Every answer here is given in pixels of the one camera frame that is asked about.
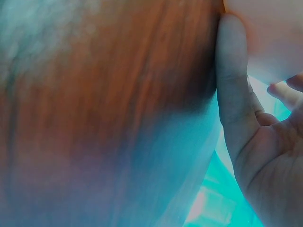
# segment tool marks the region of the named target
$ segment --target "finger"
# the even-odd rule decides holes
[[[247,77],[247,81],[248,81],[248,86],[249,86],[249,91],[250,91],[250,101],[252,103],[252,106],[253,106],[253,109],[255,112],[255,116],[256,116],[257,121],[260,124],[260,126],[270,126],[272,124],[278,123],[279,120],[276,117],[274,117],[271,114],[265,113],[265,110],[264,110],[262,104],[260,103],[257,95],[253,91],[253,88],[250,84],[250,79],[248,77]]]
[[[242,23],[231,15],[219,24],[216,73],[220,119],[234,162],[259,128],[247,83],[247,42]]]
[[[296,75],[286,81],[287,85],[297,91],[303,92],[303,74]]]
[[[289,110],[293,110],[302,100],[303,93],[290,88],[285,83],[278,83],[268,87],[268,93],[279,99]]]

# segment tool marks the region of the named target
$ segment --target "blurry object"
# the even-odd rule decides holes
[[[303,70],[302,0],[225,0],[224,4],[247,29],[249,75],[271,84]]]
[[[44,1],[26,2],[32,11],[11,4],[30,20],[13,62],[1,65],[9,71],[0,87],[1,226],[181,226],[219,135],[222,1],[66,0],[52,17],[39,12]],[[73,2],[100,4],[67,17],[76,24],[30,26],[70,13]],[[33,61],[41,56],[28,56],[27,45],[41,36],[44,50],[56,29],[68,48]],[[24,70],[26,60],[39,64]]]

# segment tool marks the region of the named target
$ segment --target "wooden surface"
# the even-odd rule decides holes
[[[15,60],[2,81],[5,226],[182,226],[204,177],[211,153],[198,133],[221,1],[99,10],[84,14],[68,51],[34,72]]]

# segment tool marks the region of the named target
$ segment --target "skin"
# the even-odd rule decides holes
[[[303,75],[268,92],[291,111],[279,122],[264,112],[247,80],[243,24],[219,25],[216,71],[220,120],[238,184],[265,226],[303,225]]]

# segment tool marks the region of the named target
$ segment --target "hand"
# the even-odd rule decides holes
[[[303,226],[303,76],[268,92],[292,113],[279,122],[264,113],[247,80],[242,23],[224,16],[219,25],[216,72],[220,120],[238,184],[266,226]]]

